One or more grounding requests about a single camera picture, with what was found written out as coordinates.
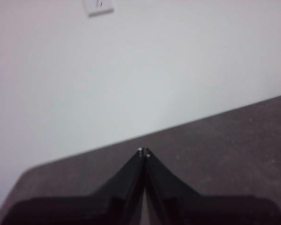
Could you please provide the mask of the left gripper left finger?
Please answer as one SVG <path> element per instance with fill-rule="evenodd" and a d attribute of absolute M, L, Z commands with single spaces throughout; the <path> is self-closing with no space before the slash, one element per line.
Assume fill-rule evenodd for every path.
<path fill-rule="evenodd" d="M 137 152 L 124 166 L 102 185 L 93 197 L 107 203 L 107 211 L 98 225 L 139 225 L 144 193 L 145 148 Z"/>

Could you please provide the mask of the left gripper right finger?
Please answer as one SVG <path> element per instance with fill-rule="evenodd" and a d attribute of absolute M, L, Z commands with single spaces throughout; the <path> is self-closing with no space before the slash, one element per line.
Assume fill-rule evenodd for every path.
<path fill-rule="evenodd" d="M 144 149 L 145 190 L 152 225 L 183 225 L 183 200 L 200 194 L 175 176 L 149 149 Z"/>

